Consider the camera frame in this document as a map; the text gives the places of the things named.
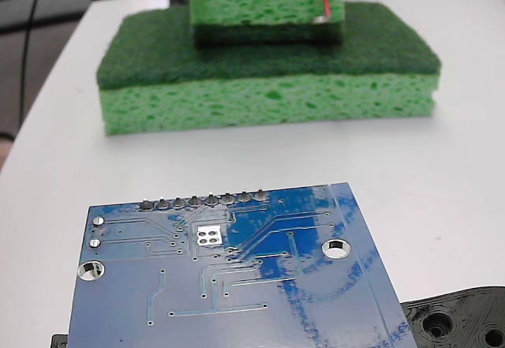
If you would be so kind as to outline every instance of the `blue circuit board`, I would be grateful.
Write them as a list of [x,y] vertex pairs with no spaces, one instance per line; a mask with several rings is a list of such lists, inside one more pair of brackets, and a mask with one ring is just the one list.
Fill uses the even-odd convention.
[[347,184],[91,207],[69,348],[415,347]]

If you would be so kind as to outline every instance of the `black cable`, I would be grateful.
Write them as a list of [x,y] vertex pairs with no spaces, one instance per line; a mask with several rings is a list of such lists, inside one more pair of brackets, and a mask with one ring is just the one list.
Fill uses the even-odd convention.
[[14,137],[10,133],[0,133],[0,140],[14,141]]
[[37,4],[39,0],[33,0],[32,9],[30,10],[30,16],[28,17],[28,24],[26,26],[26,33],[24,34],[24,44],[23,44],[23,58],[21,59],[21,89],[19,96],[19,129],[23,125],[24,121],[24,96],[26,91],[25,81],[26,81],[26,64],[28,60],[28,47],[30,45],[30,35],[32,32],[33,19],[35,17],[35,11],[37,9]]

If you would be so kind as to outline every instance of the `table surface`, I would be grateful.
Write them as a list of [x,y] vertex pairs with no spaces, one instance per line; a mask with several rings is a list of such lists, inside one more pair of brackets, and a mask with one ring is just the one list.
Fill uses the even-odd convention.
[[88,206],[348,181],[400,301],[505,286],[505,0],[371,0],[443,62],[432,118],[105,137],[95,71],[122,18],[94,3],[0,175],[3,346],[68,331]]

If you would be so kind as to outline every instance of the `green sponge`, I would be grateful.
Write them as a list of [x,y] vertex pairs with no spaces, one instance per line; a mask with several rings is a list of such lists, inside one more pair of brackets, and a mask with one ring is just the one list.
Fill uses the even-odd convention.
[[209,47],[185,6],[125,19],[98,72],[109,134],[428,116],[440,61],[385,6],[346,4],[345,45]]
[[342,0],[330,0],[333,17],[324,15],[323,0],[191,0],[191,24],[199,44],[288,43],[342,40]]

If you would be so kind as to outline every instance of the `screw hole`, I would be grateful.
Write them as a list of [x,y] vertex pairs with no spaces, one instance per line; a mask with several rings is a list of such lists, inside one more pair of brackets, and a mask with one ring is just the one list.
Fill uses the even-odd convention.
[[350,244],[341,239],[328,240],[321,247],[323,253],[326,257],[331,259],[343,259],[348,257],[350,254]]
[[489,346],[492,346],[494,348],[503,345],[503,342],[505,341],[505,336],[503,336],[502,331],[490,330],[485,335],[484,340]]
[[441,312],[435,312],[423,320],[423,328],[434,339],[440,339],[452,332],[452,319]]
[[105,266],[99,261],[86,261],[79,265],[77,276],[84,281],[95,281],[103,276]]

